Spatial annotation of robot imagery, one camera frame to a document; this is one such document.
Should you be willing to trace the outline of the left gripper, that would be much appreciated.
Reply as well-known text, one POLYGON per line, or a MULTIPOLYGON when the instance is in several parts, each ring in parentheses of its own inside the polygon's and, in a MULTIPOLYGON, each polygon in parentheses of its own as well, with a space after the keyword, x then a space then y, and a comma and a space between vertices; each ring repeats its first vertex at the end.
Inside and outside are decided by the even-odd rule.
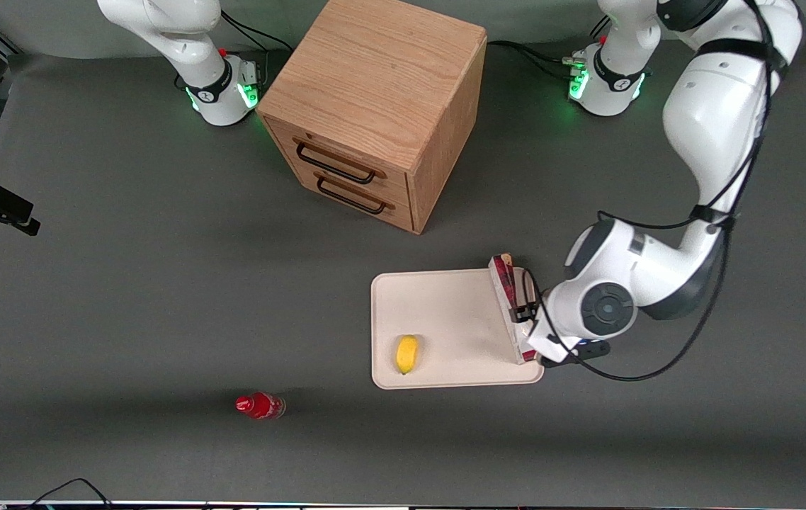
MULTIPOLYGON (((539 308, 539 301, 526 303, 522 306, 510 307, 508 310, 510 320, 514 324, 525 323, 527 319, 535 319, 539 308)), ((527 336, 527 345, 541 358, 546 365, 562 365, 571 363, 579 354, 577 346, 581 339, 559 338, 556 331, 544 317, 537 317, 535 325, 527 336)))

